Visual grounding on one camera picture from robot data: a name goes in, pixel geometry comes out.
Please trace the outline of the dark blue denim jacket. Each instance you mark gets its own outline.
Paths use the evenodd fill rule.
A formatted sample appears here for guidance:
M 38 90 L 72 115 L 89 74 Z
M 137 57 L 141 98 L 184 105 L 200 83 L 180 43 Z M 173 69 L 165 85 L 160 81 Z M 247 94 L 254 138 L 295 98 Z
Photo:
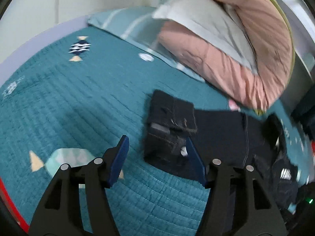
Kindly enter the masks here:
M 202 160 L 219 159 L 234 168 L 253 168 L 281 212 L 296 199 L 297 167 L 288 156 L 282 124 L 237 111 L 198 110 L 190 102 L 155 90 L 147 118 L 144 160 L 169 174 L 197 180 L 188 158 L 190 138 Z

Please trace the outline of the teal quilted bedspread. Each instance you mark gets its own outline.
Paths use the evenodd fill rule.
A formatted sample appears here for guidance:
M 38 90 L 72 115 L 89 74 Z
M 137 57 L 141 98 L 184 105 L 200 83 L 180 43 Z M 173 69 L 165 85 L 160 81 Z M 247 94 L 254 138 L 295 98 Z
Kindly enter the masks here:
M 211 86 L 140 49 L 88 27 L 45 47 L 1 87 L 1 179 L 30 222 L 51 180 L 32 171 L 30 154 L 43 162 L 59 148 L 101 156 L 122 135 L 130 140 L 124 178 L 107 190 L 121 235 L 193 235 L 208 191 L 143 160 L 148 101 L 155 89 L 205 110 L 229 108 Z

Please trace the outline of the pink folded quilt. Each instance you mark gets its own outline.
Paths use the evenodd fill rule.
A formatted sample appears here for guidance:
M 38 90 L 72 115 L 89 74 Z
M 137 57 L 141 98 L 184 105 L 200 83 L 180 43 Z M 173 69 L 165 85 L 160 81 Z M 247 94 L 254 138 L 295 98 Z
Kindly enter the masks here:
M 246 107 L 266 111 L 289 83 L 292 32 L 275 0 L 168 0 L 153 18 L 161 45 Z

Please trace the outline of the light blue pillow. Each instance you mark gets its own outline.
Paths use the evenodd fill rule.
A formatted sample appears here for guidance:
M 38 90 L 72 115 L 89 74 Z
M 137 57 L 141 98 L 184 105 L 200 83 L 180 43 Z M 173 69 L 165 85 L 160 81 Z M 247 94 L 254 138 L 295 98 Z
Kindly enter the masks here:
M 252 73 L 257 73 L 254 48 L 236 13 L 229 15 L 213 0 L 167 0 L 158 8 L 128 7 L 93 14 L 90 26 L 104 30 L 200 82 L 205 80 L 179 63 L 158 42 L 165 22 L 172 20 L 186 27 L 214 47 L 231 56 Z

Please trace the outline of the green quilt lining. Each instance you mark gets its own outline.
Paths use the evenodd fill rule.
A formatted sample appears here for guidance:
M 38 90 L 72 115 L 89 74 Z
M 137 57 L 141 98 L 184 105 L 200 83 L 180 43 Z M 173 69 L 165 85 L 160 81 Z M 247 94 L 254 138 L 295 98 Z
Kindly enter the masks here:
M 280 5 L 278 4 L 278 2 L 276 0 L 269 0 L 277 9 L 277 11 L 280 13 L 281 17 L 283 18 L 289 33 L 290 33 L 290 40 L 292 43 L 292 61 L 291 61 L 291 66 L 290 66 L 290 75 L 289 75 L 289 80 L 288 83 L 286 85 L 286 89 L 283 91 L 280 100 L 283 103 L 283 106 L 285 107 L 285 109 L 287 110 L 287 113 L 291 113 L 290 111 L 292 110 L 292 108 L 290 108 L 290 103 L 292 102 L 292 96 L 289 93 L 289 85 L 292 82 L 292 74 L 294 71 L 294 66 L 295 66 L 295 59 L 296 59 L 296 52 L 294 49 L 294 40 L 293 40 L 293 32 L 290 26 L 290 23 L 285 15 L 285 13 L 283 12 L 282 8 L 280 7 Z

